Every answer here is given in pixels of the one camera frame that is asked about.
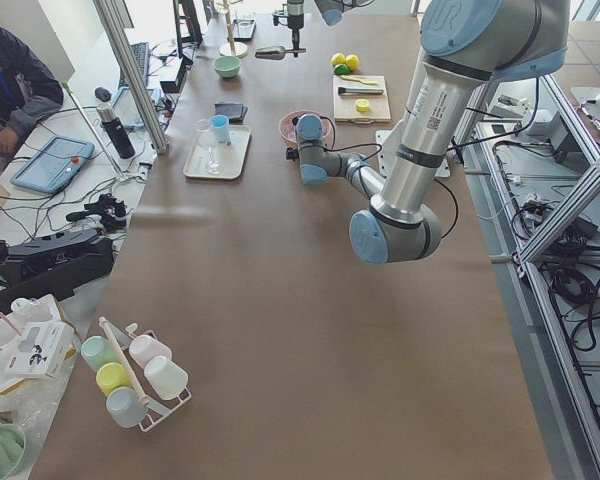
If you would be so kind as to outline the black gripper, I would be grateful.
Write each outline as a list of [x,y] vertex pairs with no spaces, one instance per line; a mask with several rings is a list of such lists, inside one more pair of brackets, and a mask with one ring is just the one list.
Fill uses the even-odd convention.
[[[287,0],[286,12],[277,10],[272,13],[274,26],[288,26],[291,30],[292,44],[300,44],[300,32],[304,27],[304,1],[303,0]],[[286,55],[291,55],[297,58],[300,54],[305,53],[306,49],[301,47],[293,47],[285,50]]]
[[285,151],[285,159],[296,162],[298,160],[298,150],[296,148],[287,147]]

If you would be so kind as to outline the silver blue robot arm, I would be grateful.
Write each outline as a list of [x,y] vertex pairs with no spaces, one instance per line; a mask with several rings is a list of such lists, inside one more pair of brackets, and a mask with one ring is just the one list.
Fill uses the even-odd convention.
[[349,223],[357,257],[369,264],[410,261],[433,253],[442,238],[424,203],[473,91],[488,81],[537,78],[564,63],[567,1],[434,1],[420,28],[422,79],[399,122],[394,164],[386,176],[361,155],[327,149],[322,123],[304,114],[295,125],[301,179],[319,184],[344,177],[369,200]]
[[[315,1],[315,5],[328,26],[338,23],[345,12],[357,8],[363,8],[372,4],[372,1]],[[291,48],[284,46],[271,46],[258,49],[256,57],[268,60],[282,60],[287,55],[298,57],[306,50],[301,47],[301,30],[305,23],[305,9],[303,0],[284,1],[280,10],[272,13],[273,25],[284,24],[291,31]]]

